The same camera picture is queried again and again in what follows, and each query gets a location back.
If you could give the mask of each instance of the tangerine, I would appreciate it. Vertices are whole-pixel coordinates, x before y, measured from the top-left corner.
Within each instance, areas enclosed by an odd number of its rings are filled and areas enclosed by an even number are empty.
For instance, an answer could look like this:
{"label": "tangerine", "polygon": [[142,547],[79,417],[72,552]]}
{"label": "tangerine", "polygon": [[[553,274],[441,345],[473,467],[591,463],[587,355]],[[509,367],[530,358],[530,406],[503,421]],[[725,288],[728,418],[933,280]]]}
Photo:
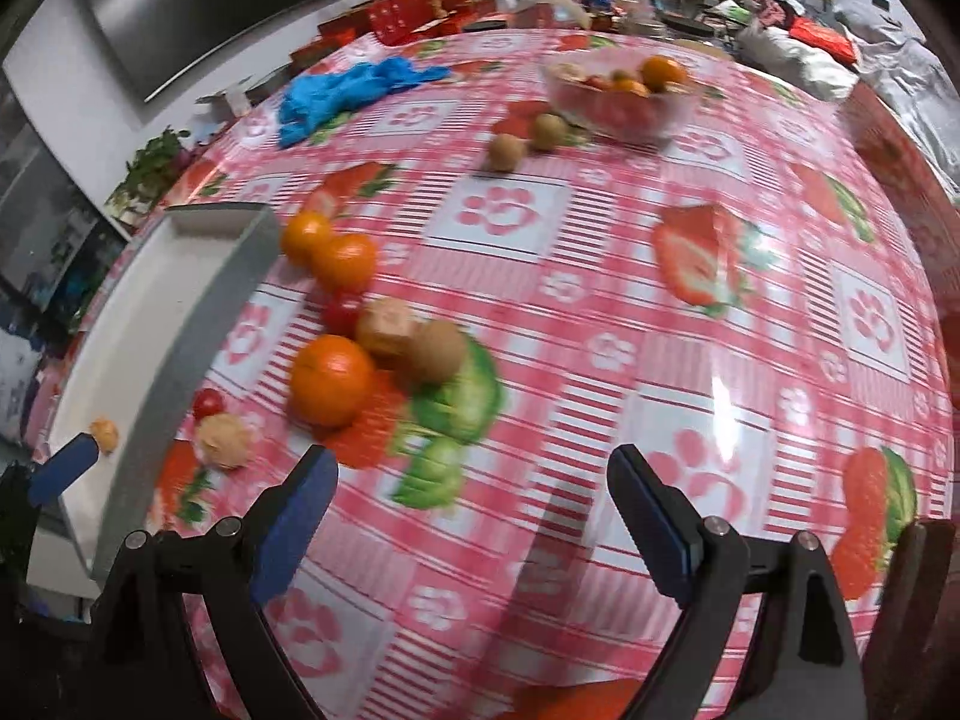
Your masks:
{"label": "tangerine", "polygon": [[304,346],[290,370],[290,406],[311,425],[349,424],[370,395],[373,361],[349,338],[320,336]]}
{"label": "tangerine", "polygon": [[330,220],[319,211],[300,211],[283,228],[280,248],[294,265],[306,268],[313,252],[333,236]]}
{"label": "tangerine", "polygon": [[662,92],[669,83],[686,84],[690,81],[690,75],[680,62],[663,55],[647,59],[640,68],[640,76],[651,92]]}
{"label": "tangerine", "polygon": [[313,250],[313,274],[329,292],[366,292],[376,273],[376,244],[369,235],[334,237]]}

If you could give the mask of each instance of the screw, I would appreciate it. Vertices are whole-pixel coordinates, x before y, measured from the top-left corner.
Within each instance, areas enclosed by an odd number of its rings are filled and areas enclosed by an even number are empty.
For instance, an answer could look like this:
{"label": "screw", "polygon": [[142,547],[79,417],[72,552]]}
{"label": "screw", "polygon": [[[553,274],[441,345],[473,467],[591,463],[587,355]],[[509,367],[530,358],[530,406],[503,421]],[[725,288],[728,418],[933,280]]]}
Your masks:
{"label": "screw", "polygon": [[236,536],[240,533],[240,517],[224,517],[217,523],[217,536]]}
{"label": "screw", "polygon": [[730,524],[723,517],[704,517],[704,527],[714,536],[726,536],[730,532]]}
{"label": "screw", "polygon": [[133,531],[124,539],[124,546],[127,549],[139,549],[147,543],[147,533],[144,531]]}
{"label": "screw", "polygon": [[814,536],[813,533],[810,533],[810,531],[800,531],[800,533],[797,533],[797,541],[803,549],[808,549],[810,552],[813,552],[813,550],[820,546],[819,538]]}

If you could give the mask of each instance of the cherry tomato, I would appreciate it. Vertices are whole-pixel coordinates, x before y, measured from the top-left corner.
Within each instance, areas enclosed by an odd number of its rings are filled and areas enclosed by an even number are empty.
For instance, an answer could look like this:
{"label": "cherry tomato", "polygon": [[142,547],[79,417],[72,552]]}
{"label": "cherry tomato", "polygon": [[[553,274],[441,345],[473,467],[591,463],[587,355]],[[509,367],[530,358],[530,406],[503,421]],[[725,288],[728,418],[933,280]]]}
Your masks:
{"label": "cherry tomato", "polygon": [[198,389],[197,394],[193,396],[193,418],[198,422],[215,413],[224,413],[226,410],[227,403],[224,401],[224,396],[220,394],[219,389],[213,389],[212,386]]}
{"label": "cherry tomato", "polygon": [[334,293],[323,305],[323,326],[334,336],[353,338],[362,310],[363,295]]}

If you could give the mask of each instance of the fruit bowl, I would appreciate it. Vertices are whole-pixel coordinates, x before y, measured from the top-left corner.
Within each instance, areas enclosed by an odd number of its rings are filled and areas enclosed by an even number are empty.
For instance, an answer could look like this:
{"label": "fruit bowl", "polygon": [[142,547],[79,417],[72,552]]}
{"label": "fruit bowl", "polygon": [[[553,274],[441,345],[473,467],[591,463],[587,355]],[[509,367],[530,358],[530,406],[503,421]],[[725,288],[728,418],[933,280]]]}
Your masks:
{"label": "fruit bowl", "polygon": [[576,127],[608,135],[624,143],[656,143],[677,135],[689,123],[704,96],[704,85],[690,80],[682,91],[642,97],[632,92],[601,90],[560,77],[560,66],[574,63],[587,76],[609,76],[635,69],[656,49],[604,47],[591,52],[561,53],[541,63],[547,96],[555,111]]}

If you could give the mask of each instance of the tablecloth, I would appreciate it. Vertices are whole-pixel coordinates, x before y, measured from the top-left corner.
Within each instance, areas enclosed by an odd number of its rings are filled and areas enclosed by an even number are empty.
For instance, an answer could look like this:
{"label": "tablecloth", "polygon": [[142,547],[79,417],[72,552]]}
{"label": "tablecloth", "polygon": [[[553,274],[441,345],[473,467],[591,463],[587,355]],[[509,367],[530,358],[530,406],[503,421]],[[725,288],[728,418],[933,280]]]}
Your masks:
{"label": "tablecloth", "polygon": [[[516,127],[544,98],[541,55],[611,41],[667,53],[718,93],[665,148],[578,135],[512,175],[477,172],[491,129]],[[904,225],[832,106],[678,47],[551,30],[396,51],[367,36],[314,71],[394,52],[453,77],[288,151],[272,98],[166,200],[258,200],[289,218],[318,186],[347,185],[338,225],[376,238],[373,293],[458,322],[487,366],[491,413],[474,415],[472,432],[424,427],[381,381],[381,444],[371,457],[346,442],[356,467],[341,467],[291,589],[267,608],[328,716],[495,717],[525,685],[642,679],[678,611],[604,488],[621,442],[741,533],[810,529],[832,551],[851,527],[844,469],[869,449],[901,461],[918,514],[949,512],[937,312]],[[717,246],[698,232],[704,220],[736,231],[712,302],[697,290]],[[135,254],[136,242],[86,326]],[[155,526],[198,533],[245,512],[312,442],[286,415],[291,361],[323,330],[312,290],[280,258],[208,373],[256,428],[256,460],[232,474],[168,463]],[[185,447],[192,434],[188,417]],[[417,509],[397,490],[424,442],[446,442],[462,481]],[[848,602],[860,645],[881,581],[875,572]],[[704,716],[730,696],[757,602],[742,604]],[[242,712],[203,606],[191,608],[214,693]]]}

